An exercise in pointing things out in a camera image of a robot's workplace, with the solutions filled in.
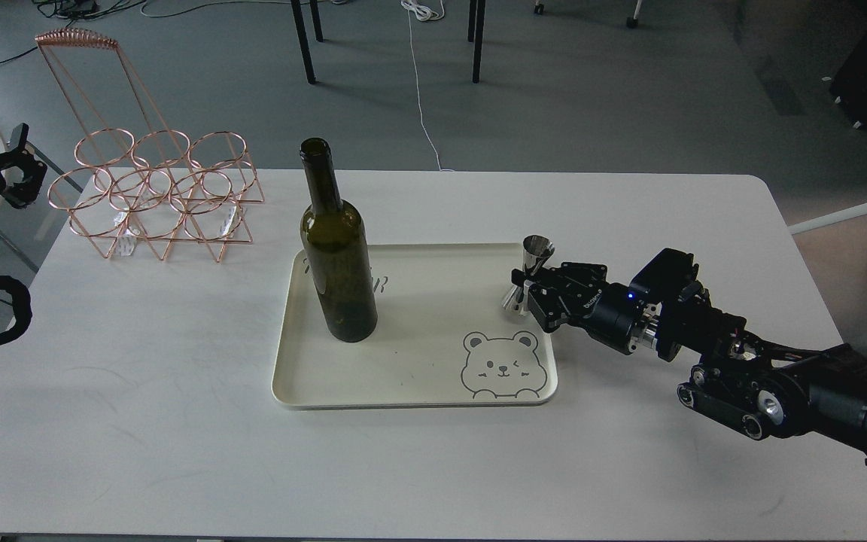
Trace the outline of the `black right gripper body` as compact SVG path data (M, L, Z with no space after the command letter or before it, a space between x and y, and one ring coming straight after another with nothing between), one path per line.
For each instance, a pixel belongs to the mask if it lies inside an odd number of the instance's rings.
M544 333L563 325L584 330L595 342L630 355L641 309L629 288L606 281L603 264L564 262L532 275L532 315Z

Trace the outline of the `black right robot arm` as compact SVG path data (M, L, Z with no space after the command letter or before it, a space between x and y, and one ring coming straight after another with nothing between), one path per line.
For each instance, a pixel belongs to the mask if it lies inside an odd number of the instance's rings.
M849 344L810 350L768 342L744 317L720 311L696 278L694 256L661 250L629 285L607 281L603 264L547 266L553 244L523 241L521 268L503 305L530 313L545 333L563 325L624 355L641 346L665 361L699 354L681 404L747 438L816 432L860 450L867 465L867 357Z

